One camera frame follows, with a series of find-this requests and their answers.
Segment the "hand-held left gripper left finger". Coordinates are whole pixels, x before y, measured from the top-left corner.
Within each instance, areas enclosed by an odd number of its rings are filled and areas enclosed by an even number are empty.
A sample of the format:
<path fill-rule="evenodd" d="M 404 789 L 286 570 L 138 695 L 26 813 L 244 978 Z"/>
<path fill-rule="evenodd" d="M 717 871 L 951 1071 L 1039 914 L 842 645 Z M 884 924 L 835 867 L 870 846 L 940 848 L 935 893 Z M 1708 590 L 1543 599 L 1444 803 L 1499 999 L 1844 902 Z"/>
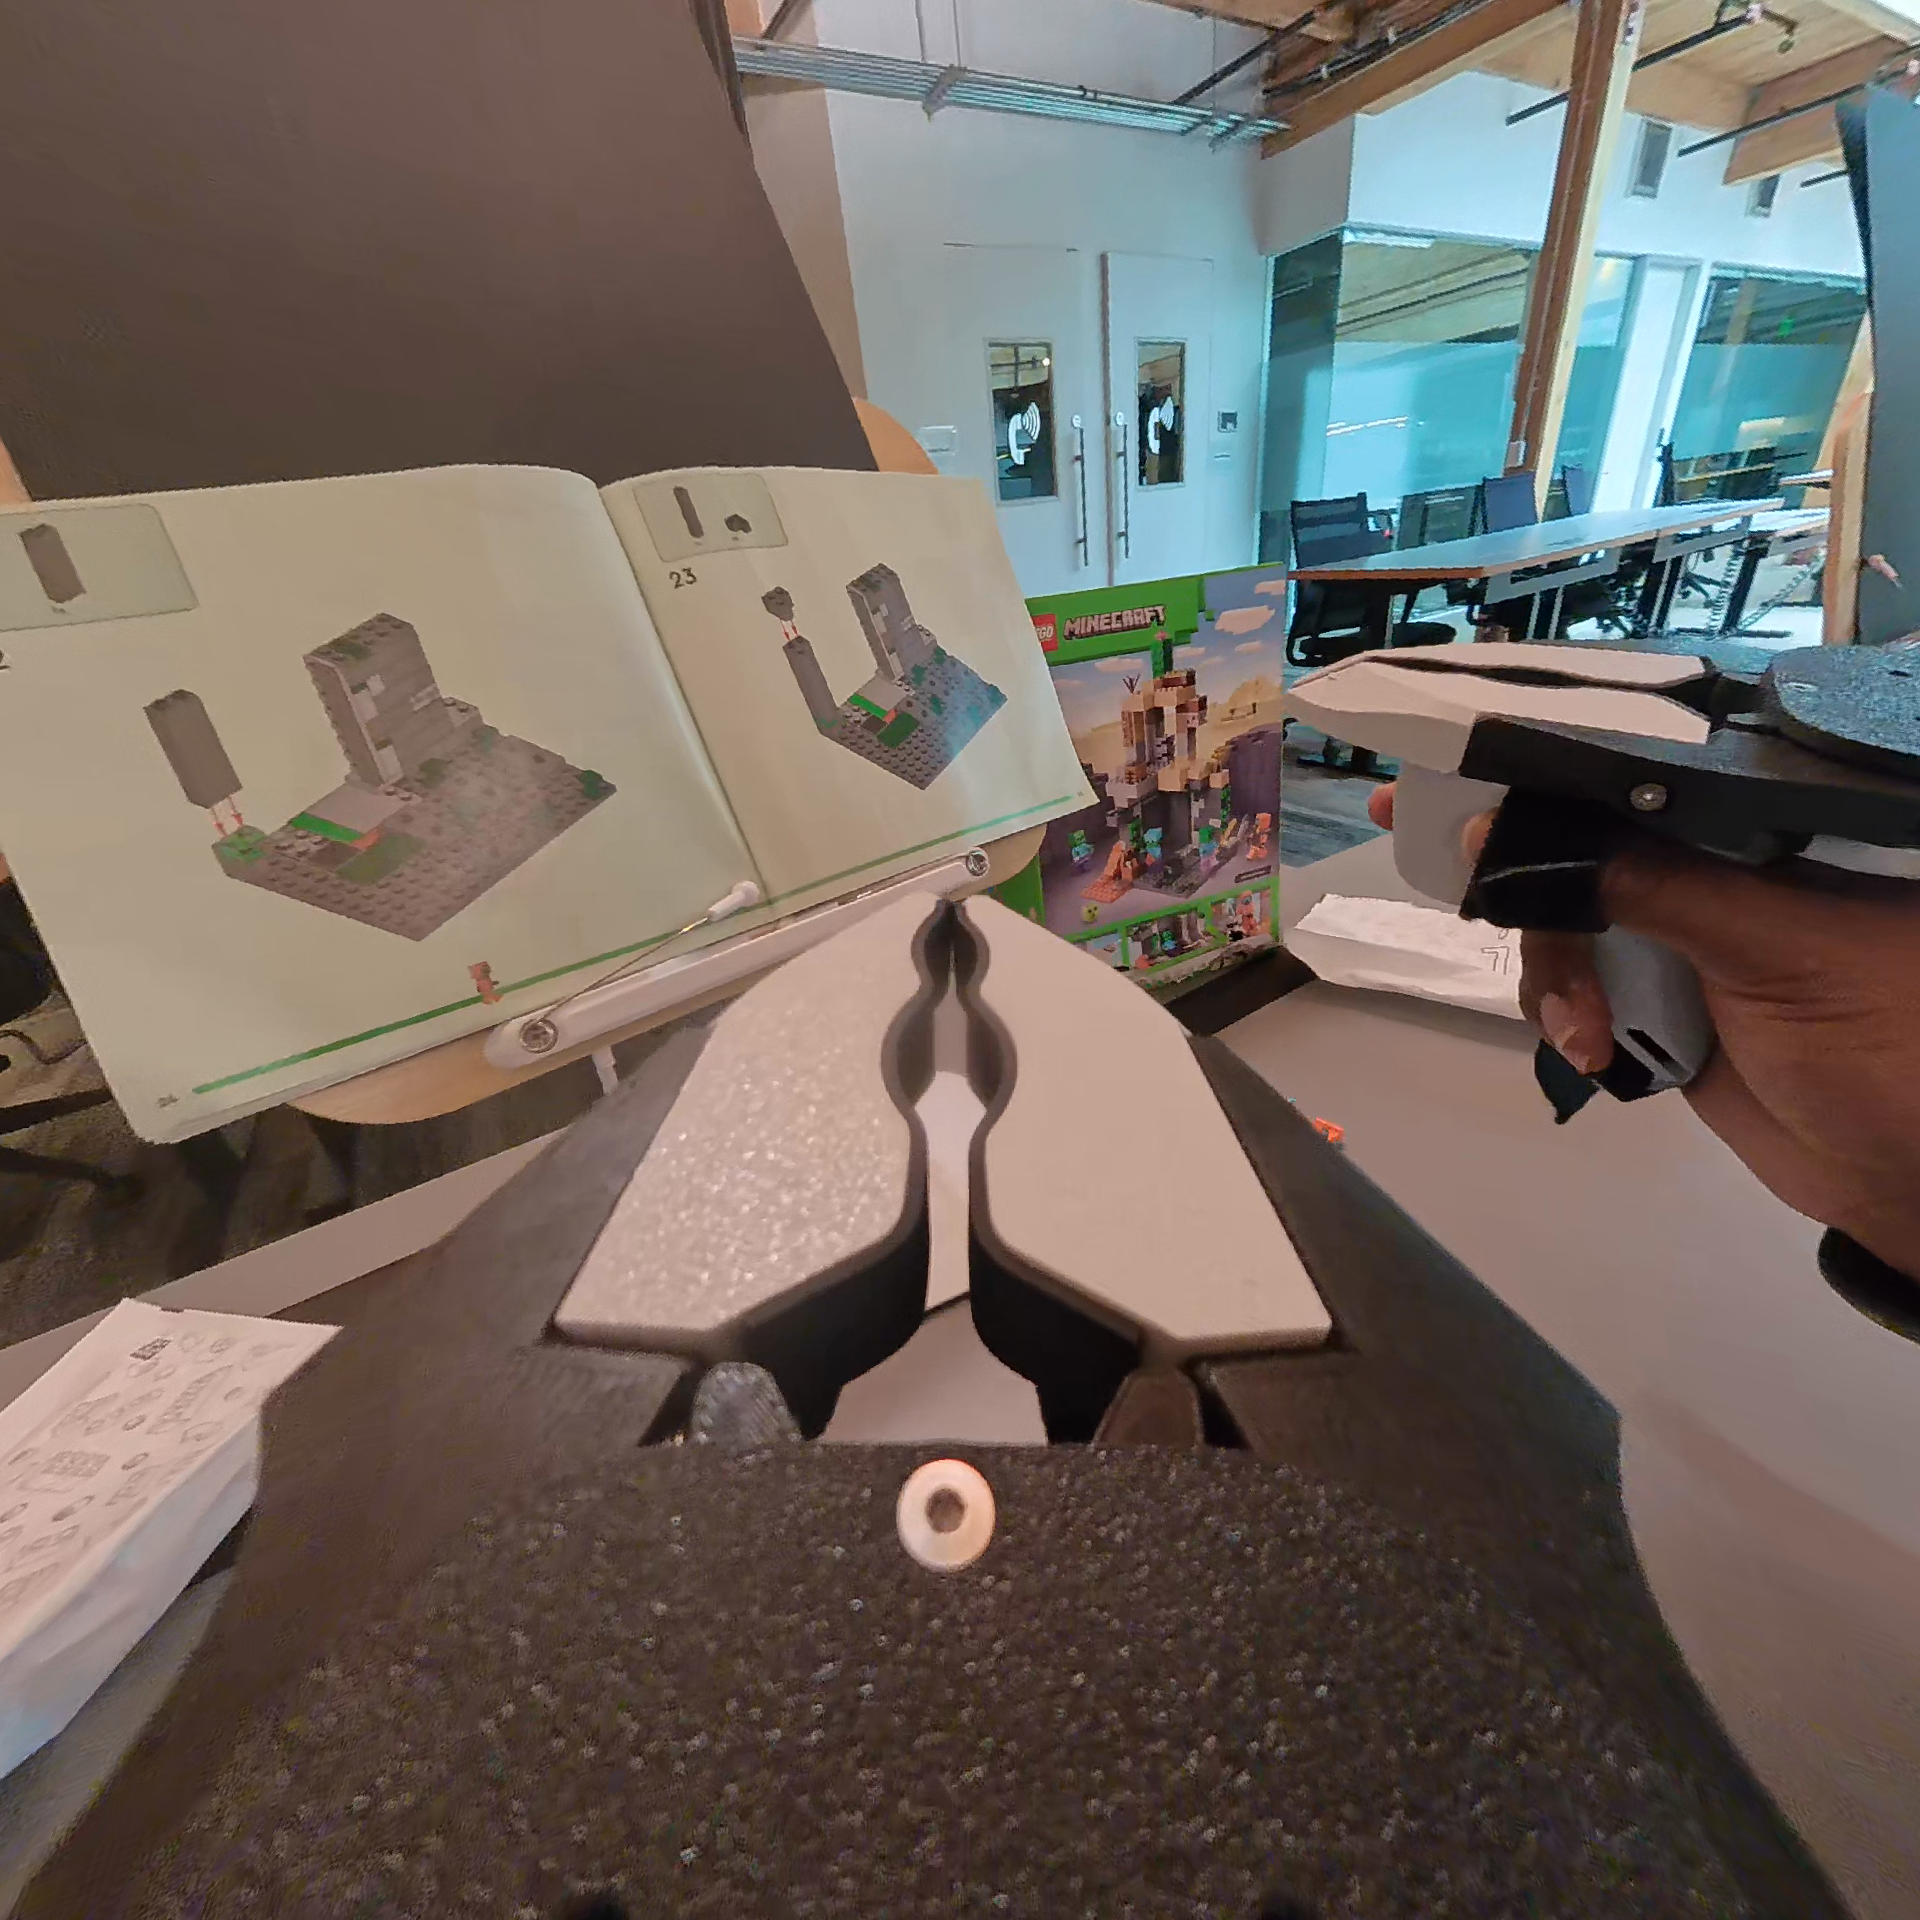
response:
<path fill-rule="evenodd" d="M 919 1331 L 919 1099 L 952 910 L 888 902 L 752 984 L 711 1027 L 560 1298 L 558 1336 L 741 1359 L 805 1438 Z"/>

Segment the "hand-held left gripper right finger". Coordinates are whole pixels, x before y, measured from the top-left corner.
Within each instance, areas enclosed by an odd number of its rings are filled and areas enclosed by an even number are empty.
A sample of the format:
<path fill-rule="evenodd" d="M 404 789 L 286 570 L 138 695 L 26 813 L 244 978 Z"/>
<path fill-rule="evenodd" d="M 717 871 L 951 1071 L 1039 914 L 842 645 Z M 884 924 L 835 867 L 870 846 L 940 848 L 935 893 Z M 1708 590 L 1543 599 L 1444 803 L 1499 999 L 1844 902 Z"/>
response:
<path fill-rule="evenodd" d="M 1328 1348 L 1333 1311 L 1167 1010 L 984 895 L 956 910 L 956 997 L 980 1103 L 971 1316 L 1047 1438 L 1092 1438 L 1143 1374 Z"/>

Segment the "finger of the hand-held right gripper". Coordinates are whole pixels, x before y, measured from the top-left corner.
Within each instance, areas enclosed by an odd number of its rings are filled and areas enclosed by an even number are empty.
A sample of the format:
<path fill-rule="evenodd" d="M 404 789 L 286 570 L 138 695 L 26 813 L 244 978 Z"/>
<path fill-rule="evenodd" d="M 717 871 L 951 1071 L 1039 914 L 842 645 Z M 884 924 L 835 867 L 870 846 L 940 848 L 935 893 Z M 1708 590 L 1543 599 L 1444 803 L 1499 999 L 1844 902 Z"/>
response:
<path fill-rule="evenodd" d="M 1284 708 L 1355 750 L 1453 774 L 1483 718 L 1618 732 L 1678 746 L 1710 738 L 1708 716 L 1655 691 L 1526 683 L 1414 663 L 1341 663 L 1287 693 Z"/>
<path fill-rule="evenodd" d="M 1376 659 L 1406 669 L 1467 675 L 1530 686 L 1600 686 L 1674 691 L 1714 676 L 1703 656 L 1663 656 L 1618 647 L 1560 643 L 1452 643 L 1380 648 Z"/>

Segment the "grey desk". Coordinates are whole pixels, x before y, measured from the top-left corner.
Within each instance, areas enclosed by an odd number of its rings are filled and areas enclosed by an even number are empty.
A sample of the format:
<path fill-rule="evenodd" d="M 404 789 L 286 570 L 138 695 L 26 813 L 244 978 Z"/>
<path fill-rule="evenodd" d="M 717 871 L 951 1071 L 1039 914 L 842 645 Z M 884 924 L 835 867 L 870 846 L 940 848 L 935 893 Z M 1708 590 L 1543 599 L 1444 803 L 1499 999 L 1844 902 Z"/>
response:
<path fill-rule="evenodd" d="M 317 1300 L 15 1915 L 1916 1915 L 1916 1343 L 1678 1096 L 1557 1130 L 1526 1036 L 1324 987 L 1189 1032 L 1333 1341 L 1047 1438 L 952 907 L 925 1311 L 805 1438 L 556 1332 L 717 1016 Z"/>

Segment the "person's right hand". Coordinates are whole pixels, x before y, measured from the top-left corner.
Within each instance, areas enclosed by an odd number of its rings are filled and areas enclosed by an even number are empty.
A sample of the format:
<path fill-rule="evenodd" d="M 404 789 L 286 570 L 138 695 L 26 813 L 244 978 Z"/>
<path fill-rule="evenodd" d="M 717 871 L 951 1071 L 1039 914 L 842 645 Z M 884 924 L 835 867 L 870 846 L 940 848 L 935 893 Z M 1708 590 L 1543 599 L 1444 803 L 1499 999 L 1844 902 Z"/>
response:
<path fill-rule="evenodd" d="M 1750 868 L 1596 807 L 1510 795 L 1462 831 L 1476 904 L 1523 927 L 1525 1016 L 1586 1077 L 1616 1055 L 1596 938 L 1685 960 L 1714 1050 L 1686 1103 L 1789 1210 L 1918 1277 L 1918 887 Z"/>

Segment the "wood-edged office table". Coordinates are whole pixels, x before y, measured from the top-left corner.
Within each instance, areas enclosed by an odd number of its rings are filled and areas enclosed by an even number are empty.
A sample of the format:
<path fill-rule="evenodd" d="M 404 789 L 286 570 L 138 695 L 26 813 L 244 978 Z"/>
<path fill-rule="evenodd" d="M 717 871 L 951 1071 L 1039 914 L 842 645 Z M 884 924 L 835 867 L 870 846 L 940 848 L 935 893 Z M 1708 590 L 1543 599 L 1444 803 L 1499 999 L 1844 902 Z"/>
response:
<path fill-rule="evenodd" d="M 1439 586 L 1466 586 L 1472 600 L 1483 605 L 1544 597 L 1544 624 L 1530 614 L 1523 626 L 1523 636 L 1531 640 L 1554 634 L 1572 588 L 1612 581 L 1620 564 L 1640 557 L 1648 572 L 1628 629 L 1638 638 L 1663 624 L 1692 562 L 1723 547 L 1742 547 L 1754 536 L 1758 520 L 1775 520 L 1782 508 L 1778 496 L 1760 496 L 1574 515 L 1509 532 L 1292 566 L 1287 582 L 1292 590 L 1322 586 L 1325 592 L 1352 592 L 1363 600 L 1359 629 L 1380 638 L 1398 624 L 1397 604 L 1406 604 L 1404 614 L 1411 616 L 1418 599 Z"/>

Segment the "green toy set box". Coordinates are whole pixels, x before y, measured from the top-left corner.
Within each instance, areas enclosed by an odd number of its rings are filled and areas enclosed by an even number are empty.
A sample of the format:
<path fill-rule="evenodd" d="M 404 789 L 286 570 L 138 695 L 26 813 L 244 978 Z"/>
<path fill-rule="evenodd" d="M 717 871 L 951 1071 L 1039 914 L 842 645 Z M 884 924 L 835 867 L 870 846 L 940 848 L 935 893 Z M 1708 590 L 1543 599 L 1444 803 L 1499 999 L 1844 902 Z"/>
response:
<path fill-rule="evenodd" d="M 1026 607 L 1092 800 L 1045 827 L 999 901 L 1160 999 L 1272 951 L 1284 570 Z"/>

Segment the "white paper bag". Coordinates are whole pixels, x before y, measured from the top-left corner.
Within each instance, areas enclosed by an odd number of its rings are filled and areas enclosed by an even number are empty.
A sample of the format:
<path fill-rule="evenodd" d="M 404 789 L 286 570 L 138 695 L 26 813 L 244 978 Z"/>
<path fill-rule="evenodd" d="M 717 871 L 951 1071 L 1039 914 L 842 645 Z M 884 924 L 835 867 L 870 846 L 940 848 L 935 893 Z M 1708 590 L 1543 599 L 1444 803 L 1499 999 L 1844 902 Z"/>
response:
<path fill-rule="evenodd" d="M 119 1302 L 3 1415 L 3 1771 L 250 1512 L 264 1402 L 335 1328 Z"/>
<path fill-rule="evenodd" d="M 1328 984 L 1523 1020 L 1520 935 L 1446 910 L 1368 895 L 1322 895 L 1287 946 Z"/>

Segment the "dark slanted panel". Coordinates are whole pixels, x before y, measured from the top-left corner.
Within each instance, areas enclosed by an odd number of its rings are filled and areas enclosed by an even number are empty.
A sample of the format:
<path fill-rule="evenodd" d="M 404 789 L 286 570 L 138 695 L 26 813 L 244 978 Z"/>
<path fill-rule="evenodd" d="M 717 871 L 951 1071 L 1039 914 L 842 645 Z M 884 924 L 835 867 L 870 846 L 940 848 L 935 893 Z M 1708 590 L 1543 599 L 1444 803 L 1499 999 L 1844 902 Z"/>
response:
<path fill-rule="evenodd" d="M 1918 629 L 1918 106 L 1868 87 L 1838 109 L 1874 352 L 1856 638 L 1887 645 Z"/>

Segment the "dark grey partition board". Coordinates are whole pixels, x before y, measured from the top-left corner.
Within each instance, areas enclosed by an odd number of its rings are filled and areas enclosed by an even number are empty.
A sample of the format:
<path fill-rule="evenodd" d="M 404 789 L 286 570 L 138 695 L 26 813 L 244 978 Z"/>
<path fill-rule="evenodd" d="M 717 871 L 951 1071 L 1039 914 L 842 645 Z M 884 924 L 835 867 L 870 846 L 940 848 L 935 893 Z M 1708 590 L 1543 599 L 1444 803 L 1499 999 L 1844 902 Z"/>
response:
<path fill-rule="evenodd" d="M 868 471 L 719 5 L 4 2 L 4 493 Z"/>

